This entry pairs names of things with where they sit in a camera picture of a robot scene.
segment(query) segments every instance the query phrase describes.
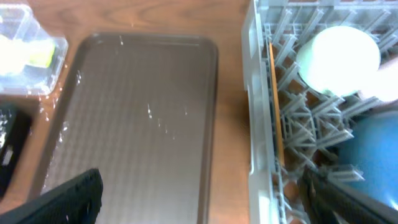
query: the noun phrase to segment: water droplet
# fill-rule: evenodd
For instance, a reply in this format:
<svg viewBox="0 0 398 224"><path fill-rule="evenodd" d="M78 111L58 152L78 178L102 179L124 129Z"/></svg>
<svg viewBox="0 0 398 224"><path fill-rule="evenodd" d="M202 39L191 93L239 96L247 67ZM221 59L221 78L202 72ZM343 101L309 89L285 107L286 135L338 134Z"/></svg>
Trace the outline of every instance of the water droplet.
<svg viewBox="0 0 398 224"><path fill-rule="evenodd" d="M152 114L150 112L149 103L148 103L148 116L149 116L149 119L152 119Z"/></svg>
<svg viewBox="0 0 398 224"><path fill-rule="evenodd" d="M63 128L62 128L62 130L63 130L63 131L66 131L68 128L69 128L69 123L68 123L68 121L64 121L64 122L63 122Z"/></svg>
<svg viewBox="0 0 398 224"><path fill-rule="evenodd" d="M80 70L77 70L76 77L77 77L77 84L76 84L76 85L79 85L79 84L80 84L80 81L81 81L81 73L80 73Z"/></svg>

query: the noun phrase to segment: black plastic piece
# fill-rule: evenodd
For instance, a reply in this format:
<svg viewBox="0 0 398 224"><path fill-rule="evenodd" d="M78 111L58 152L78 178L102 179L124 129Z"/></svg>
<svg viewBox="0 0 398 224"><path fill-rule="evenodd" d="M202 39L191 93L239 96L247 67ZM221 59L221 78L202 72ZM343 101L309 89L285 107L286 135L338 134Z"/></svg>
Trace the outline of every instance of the black plastic piece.
<svg viewBox="0 0 398 224"><path fill-rule="evenodd" d="M0 223L94 224L101 208L103 183L90 169L41 197L0 216Z"/></svg>
<svg viewBox="0 0 398 224"><path fill-rule="evenodd" d="M6 193L31 123L30 116L14 105L0 105L0 197Z"/></svg>

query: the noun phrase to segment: cafeteria tray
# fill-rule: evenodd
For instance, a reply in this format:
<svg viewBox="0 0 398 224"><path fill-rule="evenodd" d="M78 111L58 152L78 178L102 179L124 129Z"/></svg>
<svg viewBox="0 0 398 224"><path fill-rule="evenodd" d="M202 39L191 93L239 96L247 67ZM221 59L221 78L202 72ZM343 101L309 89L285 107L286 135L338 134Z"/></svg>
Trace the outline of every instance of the cafeteria tray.
<svg viewBox="0 0 398 224"><path fill-rule="evenodd" d="M98 167L97 223L206 223L217 59L202 37L85 39L36 175L42 193Z"/></svg>

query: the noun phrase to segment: plastic container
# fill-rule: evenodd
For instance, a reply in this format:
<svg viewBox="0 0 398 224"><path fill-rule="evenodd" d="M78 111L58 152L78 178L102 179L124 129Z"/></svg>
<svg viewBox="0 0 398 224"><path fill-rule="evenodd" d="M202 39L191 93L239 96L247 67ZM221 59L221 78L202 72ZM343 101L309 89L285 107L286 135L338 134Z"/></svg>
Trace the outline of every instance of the plastic container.
<svg viewBox="0 0 398 224"><path fill-rule="evenodd" d="M51 93L67 48L65 38L41 28L28 5L0 4L0 93Z"/></svg>

